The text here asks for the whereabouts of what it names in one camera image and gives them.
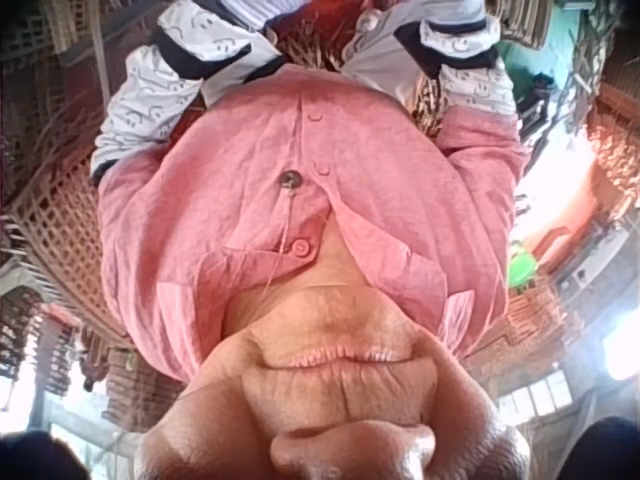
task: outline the bright green object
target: bright green object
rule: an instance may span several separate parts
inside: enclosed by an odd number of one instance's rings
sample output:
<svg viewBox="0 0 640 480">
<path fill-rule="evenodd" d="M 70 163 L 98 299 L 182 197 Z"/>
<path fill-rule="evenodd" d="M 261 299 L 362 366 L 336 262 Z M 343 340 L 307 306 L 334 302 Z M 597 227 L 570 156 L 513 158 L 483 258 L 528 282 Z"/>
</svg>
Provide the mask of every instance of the bright green object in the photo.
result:
<svg viewBox="0 0 640 480">
<path fill-rule="evenodd" d="M 518 288 L 533 278 L 538 268 L 538 261 L 522 245 L 511 247 L 511 261 L 509 262 L 509 288 Z"/>
</svg>

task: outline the shirt button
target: shirt button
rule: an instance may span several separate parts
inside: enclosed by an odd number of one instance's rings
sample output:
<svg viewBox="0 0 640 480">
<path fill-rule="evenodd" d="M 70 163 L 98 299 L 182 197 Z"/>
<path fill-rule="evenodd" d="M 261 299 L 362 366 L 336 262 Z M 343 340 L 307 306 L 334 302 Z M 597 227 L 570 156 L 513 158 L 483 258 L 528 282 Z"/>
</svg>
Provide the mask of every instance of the shirt button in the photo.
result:
<svg viewBox="0 0 640 480">
<path fill-rule="evenodd" d="M 287 170 L 280 175 L 280 186 L 282 188 L 288 188 L 289 190 L 295 190 L 302 185 L 302 175 L 296 170 Z"/>
<path fill-rule="evenodd" d="M 311 245 L 306 240 L 298 239 L 291 246 L 291 253 L 296 257 L 304 258 L 311 252 Z"/>
</svg>

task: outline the nose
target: nose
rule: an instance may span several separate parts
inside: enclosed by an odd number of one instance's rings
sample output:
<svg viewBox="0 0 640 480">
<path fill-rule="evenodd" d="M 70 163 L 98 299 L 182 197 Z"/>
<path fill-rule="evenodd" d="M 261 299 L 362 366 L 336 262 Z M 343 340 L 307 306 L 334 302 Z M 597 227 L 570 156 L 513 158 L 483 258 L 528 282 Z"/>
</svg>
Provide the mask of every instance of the nose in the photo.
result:
<svg viewBox="0 0 640 480">
<path fill-rule="evenodd" d="M 423 480 L 434 451 L 429 427 L 360 421 L 278 435 L 271 459 L 280 474 L 296 480 Z"/>
</svg>

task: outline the skin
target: skin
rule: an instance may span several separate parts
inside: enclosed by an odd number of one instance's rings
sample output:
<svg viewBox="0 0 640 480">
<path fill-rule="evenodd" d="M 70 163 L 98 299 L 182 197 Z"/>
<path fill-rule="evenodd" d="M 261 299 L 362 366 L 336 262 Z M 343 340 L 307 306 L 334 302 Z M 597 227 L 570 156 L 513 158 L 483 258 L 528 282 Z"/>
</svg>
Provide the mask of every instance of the skin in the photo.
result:
<svg viewBox="0 0 640 480">
<path fill-rule="evenodd" d="M 372 288 L 329 219 L 315 263 L 228 307 L 144 439 L 144 479 L 519 479 L 529 448 L 450 352 Z"/>
</svg>

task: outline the pink shirt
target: pink shirt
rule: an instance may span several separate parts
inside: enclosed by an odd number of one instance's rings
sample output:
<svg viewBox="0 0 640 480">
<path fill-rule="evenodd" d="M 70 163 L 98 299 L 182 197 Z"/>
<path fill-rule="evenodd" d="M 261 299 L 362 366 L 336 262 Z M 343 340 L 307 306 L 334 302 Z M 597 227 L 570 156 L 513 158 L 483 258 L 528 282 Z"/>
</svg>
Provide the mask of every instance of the pink shirt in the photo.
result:
<svg viewBox="0 0 640 480">
<path fill-rule="evenodd" d="M 188 381 L 220 342 L 230 298 L 313 262 L 334 212 L 370 284 L 463 355 L 505 310 L 527 159 L 515 118 L 452 107 L 434 145 L 392 98 L 287 67 L 227 95 L 166 155 L 104 177 L 109 308 L 151 365 Z M 289 212 L 292 170 L 302 184 Z"/>
</svg>

